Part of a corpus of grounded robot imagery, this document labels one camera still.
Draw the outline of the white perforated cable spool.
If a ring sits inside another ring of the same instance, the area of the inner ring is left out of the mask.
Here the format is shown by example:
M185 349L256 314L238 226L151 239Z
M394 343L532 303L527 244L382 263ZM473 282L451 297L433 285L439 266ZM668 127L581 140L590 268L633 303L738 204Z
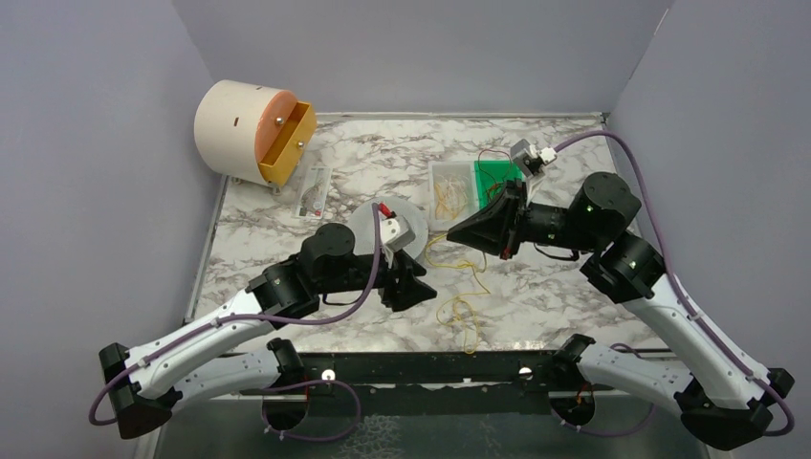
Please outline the white perforated cable spool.
M355 237L354 254L371 254L374 246L372 204L388 210L391 218L381 215L382 242L399 237L395 248L403 249L419 260L427 244L428 226L423 211L409 201L394 196L377 197L357 207L349 216L346 226Z

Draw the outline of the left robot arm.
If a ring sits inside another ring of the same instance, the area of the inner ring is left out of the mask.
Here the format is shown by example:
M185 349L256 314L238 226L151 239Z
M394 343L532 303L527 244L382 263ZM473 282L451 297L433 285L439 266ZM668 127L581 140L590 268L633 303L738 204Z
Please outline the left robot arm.
M404 225L375 218L372 230L372 251L356 255L353 231L325 224L299 252L266 268L213 312L140 346L102 348L105 386L91 403L90 424L115 425L121 438L133 439L192 404L282 381L298 383L302 363L286 339L240 356L227 353L286 325L318 325L311 315L323 295L360 294L348 310L322 319L323 325L352 315L372 292L393 312L434 299L436 291L422 279L426 269L402 247Z

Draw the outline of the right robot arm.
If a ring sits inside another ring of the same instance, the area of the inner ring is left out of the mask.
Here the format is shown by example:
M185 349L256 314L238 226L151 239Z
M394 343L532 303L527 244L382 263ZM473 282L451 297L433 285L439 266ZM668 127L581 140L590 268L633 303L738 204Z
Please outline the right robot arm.
M662 407L712 448L732 450L769 435L771 406L784 405L793 377L751 359L690 305L664 257L629 230L640 206L613 173L589 175L567 208L532 202L528 185L513 180L447 238L502 259L525 243L586 253L587 281L644 322L682 362L671 369L576 334L554 354L560 379L605 384Z

